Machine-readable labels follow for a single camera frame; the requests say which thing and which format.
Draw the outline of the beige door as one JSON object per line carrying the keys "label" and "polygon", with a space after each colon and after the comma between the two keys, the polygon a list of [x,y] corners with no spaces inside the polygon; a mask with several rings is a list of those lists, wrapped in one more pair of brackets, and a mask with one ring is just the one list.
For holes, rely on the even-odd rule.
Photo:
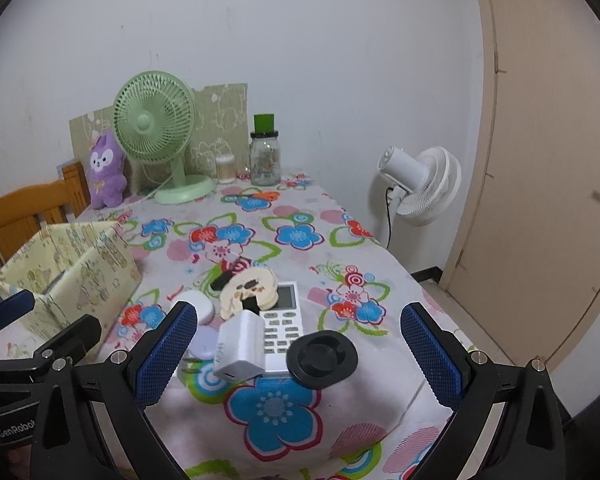
{"label": "beige door", "polygon": [[441,284],[512,362],[556,368],[600,314],[600,19],[478,3],[477,153]]}

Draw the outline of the cotton swab container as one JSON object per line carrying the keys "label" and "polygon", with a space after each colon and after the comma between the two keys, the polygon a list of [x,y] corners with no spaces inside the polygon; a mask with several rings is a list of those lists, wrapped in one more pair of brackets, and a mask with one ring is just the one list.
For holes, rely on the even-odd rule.
{"label": "cotton swab container", "polygon": [[215,172],[218,182],[229,184],[236,180],[236,159],[234,154],[221,154],[215,156]]}

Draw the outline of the green cup on jar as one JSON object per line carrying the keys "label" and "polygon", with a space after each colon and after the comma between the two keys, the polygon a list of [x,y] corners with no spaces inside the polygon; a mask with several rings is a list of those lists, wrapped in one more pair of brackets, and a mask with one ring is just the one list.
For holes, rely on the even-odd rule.
{"label": "green cup on jar", "polygon": [[254,114],[253,132],[257,134],[271,133],[275,131],[275,116],[273,114]]}

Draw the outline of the glass mason jar mug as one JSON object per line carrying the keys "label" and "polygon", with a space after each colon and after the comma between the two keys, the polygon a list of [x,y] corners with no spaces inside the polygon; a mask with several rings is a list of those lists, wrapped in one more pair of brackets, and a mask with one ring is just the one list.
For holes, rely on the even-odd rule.
{"label": "glass mason jar mug", "polygon": [[250,179],[257,186],[274,186],[282,180],[278,132],[250,134]]}

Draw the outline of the black car key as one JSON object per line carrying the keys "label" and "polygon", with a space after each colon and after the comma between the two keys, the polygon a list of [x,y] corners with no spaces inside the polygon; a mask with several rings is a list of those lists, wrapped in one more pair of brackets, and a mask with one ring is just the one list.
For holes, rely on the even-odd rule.
{"label": "black car key", "polygon": [[219,292],[234,275],[249,269],[250,266],[251,261],[248,258],[237,258],[230,262],[223,261],[221,264],[221,274],[211,282],[210,288],[215,292]]}

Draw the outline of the lavender round case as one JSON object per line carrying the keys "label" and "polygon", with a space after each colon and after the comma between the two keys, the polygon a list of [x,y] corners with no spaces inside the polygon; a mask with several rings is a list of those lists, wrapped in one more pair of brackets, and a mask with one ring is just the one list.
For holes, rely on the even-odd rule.
{"label": "lavender round case", "polygon": [[188,355],[198,361],[212,361],[218,348],[219,331],[209,325],[198,328],[188,346]]}

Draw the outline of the floral tablecloth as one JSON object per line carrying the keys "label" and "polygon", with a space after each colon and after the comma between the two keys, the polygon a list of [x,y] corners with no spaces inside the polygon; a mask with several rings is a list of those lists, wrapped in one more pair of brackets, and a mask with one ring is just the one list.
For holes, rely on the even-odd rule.
{"label": "floral tablecloth", "polygon": [[305,174],[89,209],[25,244],[0,292],[42,292],[86,244],[100,261],[74,280],[76,310],[117,304],[95,360],[131,349],[189,292],[213,304],[147,410],[189,478],[411,479],[450,417],[400,314],[418,302],[445,330],[454,322]]}

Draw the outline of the white remote control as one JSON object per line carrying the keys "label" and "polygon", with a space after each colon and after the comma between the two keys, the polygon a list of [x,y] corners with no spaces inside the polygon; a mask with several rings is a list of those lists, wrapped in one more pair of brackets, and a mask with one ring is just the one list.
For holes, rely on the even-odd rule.
{"label": "white remote control", "polygon": [[303,324],[297,284],[279,284],[277,291],[277,304],[260,312],[264,321],[264,374],[287,376],[287,353],[291,344],[303,336]]}

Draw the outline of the white standing fan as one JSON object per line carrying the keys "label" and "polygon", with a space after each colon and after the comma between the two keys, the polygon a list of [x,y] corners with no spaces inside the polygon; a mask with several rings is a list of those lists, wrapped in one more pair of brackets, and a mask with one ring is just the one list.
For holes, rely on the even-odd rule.
{"label": "white standing fan", "polygon": [[415,157],[388,146],[378,159],[377,170],[389,183],[385,197],[388,226],[382,241],[386,247],[396,217],[410,226],[428,226],[449,208],[462,182],[460,163],[442,146],[427,148]]}

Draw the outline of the white power adapter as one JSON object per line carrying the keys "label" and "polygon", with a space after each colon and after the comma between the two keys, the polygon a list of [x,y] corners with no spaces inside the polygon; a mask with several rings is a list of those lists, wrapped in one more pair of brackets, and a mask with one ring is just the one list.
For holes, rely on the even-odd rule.
{"label": "white power adapter", "polygon": [[237,384],[262,375],[264,370],[263,318],[250,311],[240,311],[220,326],[213,373]]}

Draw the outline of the beige patterned cardboard panel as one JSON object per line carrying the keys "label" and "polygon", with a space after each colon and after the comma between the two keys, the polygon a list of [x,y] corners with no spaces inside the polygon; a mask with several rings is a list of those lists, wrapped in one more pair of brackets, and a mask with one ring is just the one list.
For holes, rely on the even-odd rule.
{"label": "beige patterned cardboard panel", "polygon": [[[195,128],[184,150],[186,174],[215,175],[215,157],[232,154],[236,168],[249,166],[249,125],[246,84],[216,84],[195,89]],[[69,122],[73,157],[88,168],[91,148],[101,133],[112,129],[111,106],[94,110]]]}

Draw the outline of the black round phone mount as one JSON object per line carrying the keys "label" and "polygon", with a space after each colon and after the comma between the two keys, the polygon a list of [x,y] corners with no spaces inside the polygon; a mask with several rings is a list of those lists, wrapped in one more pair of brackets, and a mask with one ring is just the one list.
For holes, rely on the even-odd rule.
{"label": "black round phone mount", "polygon": [[286,365],[298,384],[311,390],[323,390],[355,372],[358,352],[342,333],[320,330],[304,335],[290,345]]}

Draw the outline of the white earbuds case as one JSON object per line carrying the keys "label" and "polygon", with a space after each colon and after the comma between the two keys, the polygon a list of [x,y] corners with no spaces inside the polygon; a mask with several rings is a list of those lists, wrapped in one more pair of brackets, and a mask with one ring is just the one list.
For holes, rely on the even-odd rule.
{"label": "white earbuds case", "polygon": [[193,306],[197,313],[198,323],[201,325],[210,324],[215,316],[214,305],[212,304],[211,299],[199,290],[183,290],[182,292],[177,294],[171,300],[171,302],[174,306],[178,302],[187,302],[188,304]]}

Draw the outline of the green desk fan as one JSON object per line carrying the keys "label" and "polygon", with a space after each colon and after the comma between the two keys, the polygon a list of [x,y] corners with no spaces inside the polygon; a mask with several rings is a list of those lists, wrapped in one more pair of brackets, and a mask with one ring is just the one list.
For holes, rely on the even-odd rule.
{"label": "green desk fan", "polygon": [[112,125],[120,148],[134,162],[170,166],[171,177],[155,190],[157,203],[185,204],[215,190],[212,178],[185,171],[195,103],[192,90],[178,77],[161,70],[132,77],[114,99]]}

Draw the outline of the wooden chair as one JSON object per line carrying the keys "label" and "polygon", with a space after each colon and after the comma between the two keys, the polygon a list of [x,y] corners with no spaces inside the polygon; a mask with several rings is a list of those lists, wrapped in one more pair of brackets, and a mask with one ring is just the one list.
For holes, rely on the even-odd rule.
{"label": "wooden chair", "polygon": [[61,167],[59,180],[25,186],[0,198],[0,266],[51,224],[78,218],[90,204],[87,180],[77,160]]}

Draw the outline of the purple plush rabbit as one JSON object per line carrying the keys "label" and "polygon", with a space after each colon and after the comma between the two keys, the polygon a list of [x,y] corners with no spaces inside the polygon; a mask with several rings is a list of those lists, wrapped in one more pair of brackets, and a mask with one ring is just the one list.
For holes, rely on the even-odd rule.
{"label": "purple plush rabbit", "polygon": [[123,173],[125,154],[112,131],[103,132],[91,149],[87,183],[93,209],[114,208],[123,202],[128,180]]}

